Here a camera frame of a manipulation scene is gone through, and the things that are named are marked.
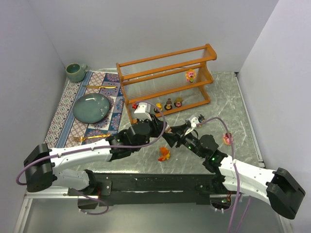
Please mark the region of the orange dragon toy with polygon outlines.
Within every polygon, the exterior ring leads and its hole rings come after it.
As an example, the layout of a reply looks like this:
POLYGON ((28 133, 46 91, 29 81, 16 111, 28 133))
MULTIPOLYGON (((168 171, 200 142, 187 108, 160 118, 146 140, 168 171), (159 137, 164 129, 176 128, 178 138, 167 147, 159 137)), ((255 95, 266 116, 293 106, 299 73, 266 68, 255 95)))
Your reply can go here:
POLYGON ((166 147, 160 147, 159 151, 160 157, 158 158, 158 161, 163 162, 170 158, 170 151, 166 147))

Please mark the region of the brown-haired figurine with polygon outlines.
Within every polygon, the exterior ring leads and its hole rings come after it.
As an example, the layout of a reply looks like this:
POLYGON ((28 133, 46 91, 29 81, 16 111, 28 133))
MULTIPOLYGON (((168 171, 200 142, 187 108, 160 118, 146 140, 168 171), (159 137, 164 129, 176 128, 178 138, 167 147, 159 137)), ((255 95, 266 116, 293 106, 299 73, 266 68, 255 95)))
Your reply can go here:
POLYGON ((168 100, 166 101, 166 104, 164 105, 164 109, 166 111, 169 111, 171 110, 173 107, 172 107, 172 101, 170 98, 168 98, 168 100))

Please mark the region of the straw hat figurine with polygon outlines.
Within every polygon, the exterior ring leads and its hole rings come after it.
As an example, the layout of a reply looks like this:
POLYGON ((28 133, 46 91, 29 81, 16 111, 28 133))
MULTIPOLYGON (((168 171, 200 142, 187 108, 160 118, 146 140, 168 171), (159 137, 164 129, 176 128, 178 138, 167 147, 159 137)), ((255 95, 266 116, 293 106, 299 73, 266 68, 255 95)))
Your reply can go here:
POLYGON ((177 97, 175 100, 174 100, 174 106, 179 108, 182 106, 182 102, 183 102, 183 99, 181 97, 177 97))

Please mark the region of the yellow-haired figurine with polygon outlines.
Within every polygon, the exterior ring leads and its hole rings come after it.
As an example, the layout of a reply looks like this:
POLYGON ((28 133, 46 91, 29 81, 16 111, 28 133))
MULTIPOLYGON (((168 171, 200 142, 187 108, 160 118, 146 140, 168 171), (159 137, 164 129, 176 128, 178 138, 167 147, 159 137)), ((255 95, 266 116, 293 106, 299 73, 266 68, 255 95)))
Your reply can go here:
POLYGON ((159 113, 159 111, 163 111, 161 103, 156 103, 156 108, 154 109, 155 113, 159 113))

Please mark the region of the pink donut strawberry toy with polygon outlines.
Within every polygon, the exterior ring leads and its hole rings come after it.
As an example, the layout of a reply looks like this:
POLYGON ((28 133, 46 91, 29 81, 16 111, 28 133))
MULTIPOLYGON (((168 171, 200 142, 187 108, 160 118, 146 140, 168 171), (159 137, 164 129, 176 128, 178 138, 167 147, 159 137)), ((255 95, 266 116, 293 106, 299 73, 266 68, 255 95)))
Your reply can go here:
POLYGON ((225 133, 223 135, 223 143, 227 146, 231 146, 234 142, 233 135, 231 133, 225 133))

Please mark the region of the pink bear sunflower toy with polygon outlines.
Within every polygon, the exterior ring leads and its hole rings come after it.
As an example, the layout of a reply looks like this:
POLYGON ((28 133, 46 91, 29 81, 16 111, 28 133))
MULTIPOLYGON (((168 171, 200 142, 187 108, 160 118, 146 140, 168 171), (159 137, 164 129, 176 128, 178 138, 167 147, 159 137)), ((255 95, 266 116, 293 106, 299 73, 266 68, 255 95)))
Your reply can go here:
POLYGON ((189 69, 187 72, 186 72, 186 80, 187 82, 189 83, 193 83, 195 78, 196 78, 196 71, 193 70, 193 69, 189 69))

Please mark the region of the strawberry cake slice toy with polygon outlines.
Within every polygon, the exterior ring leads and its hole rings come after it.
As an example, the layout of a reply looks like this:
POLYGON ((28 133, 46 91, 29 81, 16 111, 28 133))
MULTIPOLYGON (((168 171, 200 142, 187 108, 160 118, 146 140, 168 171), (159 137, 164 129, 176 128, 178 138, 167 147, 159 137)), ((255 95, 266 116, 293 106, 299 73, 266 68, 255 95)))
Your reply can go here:
POLYGON ((165 130, 165 133, 171 133, 171 132, 172 132, 171 127, 168 127, 168 128, 165 130))

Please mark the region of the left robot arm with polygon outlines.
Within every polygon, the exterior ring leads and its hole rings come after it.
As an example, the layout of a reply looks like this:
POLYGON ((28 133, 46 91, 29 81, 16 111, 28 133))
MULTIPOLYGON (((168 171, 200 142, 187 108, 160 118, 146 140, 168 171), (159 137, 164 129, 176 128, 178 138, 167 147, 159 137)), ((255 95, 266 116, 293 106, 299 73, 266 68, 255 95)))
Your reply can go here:
POLYGON ((46 143, 39 144, 23 162, 27 191, 34 193, 51 186, 63 186, 90 193, 97 185, 93 173, 88 170, 71 171, 71 167, 129 157, 151 145, 151 138, 158 140, 166 128, 165 120, 151 115, 149 119, 138 119, 127 130, 95 143, 51 149, 46 143))

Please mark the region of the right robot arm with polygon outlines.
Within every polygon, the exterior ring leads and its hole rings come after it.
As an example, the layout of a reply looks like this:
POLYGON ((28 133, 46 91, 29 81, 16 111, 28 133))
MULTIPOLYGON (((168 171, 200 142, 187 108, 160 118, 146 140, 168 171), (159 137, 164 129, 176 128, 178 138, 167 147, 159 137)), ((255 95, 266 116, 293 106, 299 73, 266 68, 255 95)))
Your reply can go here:
POLYGON ((170 146, 185 146, 202 158, 203 166, 220 176, 220 183, 228 190, 240 192, 269 204, 279 215, 295 219, 305 197, 305 190, 289 171, 260 168, 221 152, 214 137, 194 136, 193 125, 167 127, 163 138, 170 146))

